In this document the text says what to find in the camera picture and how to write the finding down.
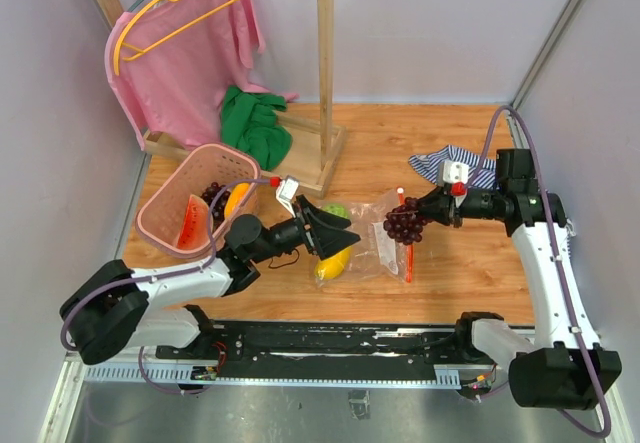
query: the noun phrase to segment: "red cap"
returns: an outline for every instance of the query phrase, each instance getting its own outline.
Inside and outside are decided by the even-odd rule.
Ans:
[[[464,183],[458,181],[451,185],[451,196],[464,196],[467,194],[467,189],[464,186]]]

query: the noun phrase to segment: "pink basket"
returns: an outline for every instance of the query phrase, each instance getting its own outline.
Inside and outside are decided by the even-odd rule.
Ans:
[[[195,250],[176,248],[191,194],[200,196],[214,181],[226,185],[242,178],[259,178],[260,167],[250,156],[218,143],[203,145],[193,150],[155,195],[142,207],[136,218],[140,237],[176,258],[196,258],[211,249],[207,242]],[[214,231],[216,241],[231,226],[234,218],[245,213],[256,213],[258,195],[256,183],[233,210],[229,218]]]

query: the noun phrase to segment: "basket of fruit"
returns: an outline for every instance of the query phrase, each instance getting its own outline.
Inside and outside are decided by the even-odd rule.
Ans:
[[[236,186],[209,205],[221,187],[235,180],[260,177],[260,167],[250,156],[228,146],[212,143],[193,150],[136,217],[140,237],[177,258],[197,258],[211,249],[207,219],[213,217],[217,242],[234,218],[255,213],[256,183]]]

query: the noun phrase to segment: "green cloth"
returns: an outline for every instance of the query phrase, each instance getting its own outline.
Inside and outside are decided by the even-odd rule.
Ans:
[[[274,169],[291,149],[291,135],[273,112],[286,109],[282,96],[230,86],[220,113],[222,142],[253,156],[263,170]]]

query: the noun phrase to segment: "watermelon slice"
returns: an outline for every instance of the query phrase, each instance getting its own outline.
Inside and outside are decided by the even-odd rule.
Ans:
[[[209,241],[207,218],[210,218],[209,205],[199,196],[189,196],[187,212],[176,245],[179,250],[195,250]]]

